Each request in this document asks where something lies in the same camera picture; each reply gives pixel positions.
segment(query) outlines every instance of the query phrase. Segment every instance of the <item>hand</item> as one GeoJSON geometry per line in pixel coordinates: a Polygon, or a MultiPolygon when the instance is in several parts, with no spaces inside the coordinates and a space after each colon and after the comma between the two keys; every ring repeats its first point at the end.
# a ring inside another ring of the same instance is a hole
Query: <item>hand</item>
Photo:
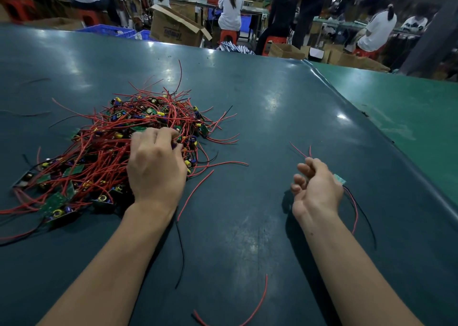
{"type": "Polygon", "coordinates": [[[186,183],[187,167],[181,155],[182,144],[172,149],[174,129],[147,128],[135,132],[130,143],[127,164],[129,184],[135,196],[136,209],[159,212],[158,220],[170,222],[186,183]]]}
{"type": "Polygon", "coordinates": [[[303,215],[324,212],[336,215],[344,190],[328,166],[317,158],[306,158],[297,165],[300,174],[294,175],[291,192],[294,194],[293,214],[299,221],[303,215]]]}

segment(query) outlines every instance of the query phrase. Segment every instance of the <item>yellow component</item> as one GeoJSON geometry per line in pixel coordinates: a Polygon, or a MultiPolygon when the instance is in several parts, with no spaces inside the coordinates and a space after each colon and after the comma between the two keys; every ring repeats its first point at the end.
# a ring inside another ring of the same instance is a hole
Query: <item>yellow component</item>
{"type": "Polygon", "coordinates": [[[61,217],[64,214],[65,214],[65,212],[63,210],[56,209],[56,210],[53,211],[53,218],[61,217]]]}

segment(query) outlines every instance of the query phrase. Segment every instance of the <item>green table surface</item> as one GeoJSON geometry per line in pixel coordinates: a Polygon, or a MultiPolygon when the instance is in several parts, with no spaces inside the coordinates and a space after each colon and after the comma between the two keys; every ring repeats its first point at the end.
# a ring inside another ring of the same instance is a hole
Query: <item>green table surface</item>
{"type": "Polygon", "coordinates": [[[313,65],[458,204],[457,83],[313,65]]]}

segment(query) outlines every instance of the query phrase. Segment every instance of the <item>person in black clothing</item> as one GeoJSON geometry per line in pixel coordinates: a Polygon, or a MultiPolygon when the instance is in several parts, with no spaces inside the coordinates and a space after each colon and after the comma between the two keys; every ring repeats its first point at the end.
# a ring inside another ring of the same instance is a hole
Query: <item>person in black clothing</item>
{"type": "Polygon", "coordinates": [[[273,0],[266,30],[260,35],[255,54],[262,55],[267,37],[289,35],[289,28],[294,21],[299,0],[273,0]]]}
{"type": "Polygon", "coordinates": [[[324,0],[302,0],[292,41],[293,46],[300,49],[304,44],[304,38],[310,30],[313,18],[320,14],[323,3],[324,0]]]}

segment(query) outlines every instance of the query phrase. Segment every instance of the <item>jeans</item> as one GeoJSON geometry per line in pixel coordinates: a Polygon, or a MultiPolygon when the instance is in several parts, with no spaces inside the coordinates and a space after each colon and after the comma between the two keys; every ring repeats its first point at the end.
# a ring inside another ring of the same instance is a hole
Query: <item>jeans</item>
{"type": "Polygon", "coordinates": [[[115,0],[98,0],[92,3],[82,3],[72,0],[72,6],[82,10],[107,11],[110,20],[117,26],[121,26],[121,19],[116,11],[115,0]]]}
{"type": "Polygon", "coordinates": [[[262,51],[264,50],[264,46],[266,45],[267,37],[269,36],[284,36],[287,37],[289,35],[289,27],[277,27],[275,25],[271,25],[266,28],[266,30],[260,35],[258,42],[256,44],[256,55],[262,55],[262,51]]]}
{"type": "Polygon", "coordinates": [[[310,14],[310,13],[301,14],[299,12],[299,18],[297,20],[296,29],[294,31],[293,41],[291,42],[291,44],[293,44],[293,46],[295,46],[299,50],[301,49],[302,45],[304,44],[304,38],[310,31],[310,25],[312,24],[314,17],[315,17],[315,14],[310,14]]]}

